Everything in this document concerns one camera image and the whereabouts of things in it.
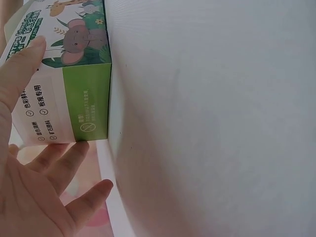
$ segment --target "white surface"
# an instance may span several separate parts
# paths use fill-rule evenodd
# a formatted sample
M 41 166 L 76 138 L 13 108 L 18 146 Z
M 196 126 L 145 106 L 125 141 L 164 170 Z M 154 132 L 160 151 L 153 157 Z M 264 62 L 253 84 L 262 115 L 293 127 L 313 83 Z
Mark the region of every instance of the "white surface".
M 106 0 L 138 237 L 314 237 L 316 3 Z
M 134 231 L 132 230 L 123 207 L 118 187 L 115 183 L 115 175 L 108 141 L 97 141 L 97 149 L 102 179 L 110 179 L 114 182 L 114 187 L 107 199 L 107 207 L 113 234 L 115 237 L 135 237 Z

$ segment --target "green label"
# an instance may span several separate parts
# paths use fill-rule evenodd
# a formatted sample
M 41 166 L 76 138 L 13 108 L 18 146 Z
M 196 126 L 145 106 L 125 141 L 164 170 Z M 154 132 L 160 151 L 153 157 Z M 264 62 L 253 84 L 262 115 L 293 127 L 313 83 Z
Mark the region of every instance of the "green label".
M 106 139 L 111 64 L 65 67 L 63 74 L 76 141 Z

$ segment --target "box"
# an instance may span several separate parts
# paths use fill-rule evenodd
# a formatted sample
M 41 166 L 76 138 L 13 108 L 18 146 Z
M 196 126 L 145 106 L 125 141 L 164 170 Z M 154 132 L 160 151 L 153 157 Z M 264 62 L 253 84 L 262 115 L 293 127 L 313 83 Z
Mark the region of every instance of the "box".
M 1 64 L 36 36 L 47 41 L 12 113 L 25 145 L 106 139 L 112 62 L 103 1 L 33 0 L 8 24 Z

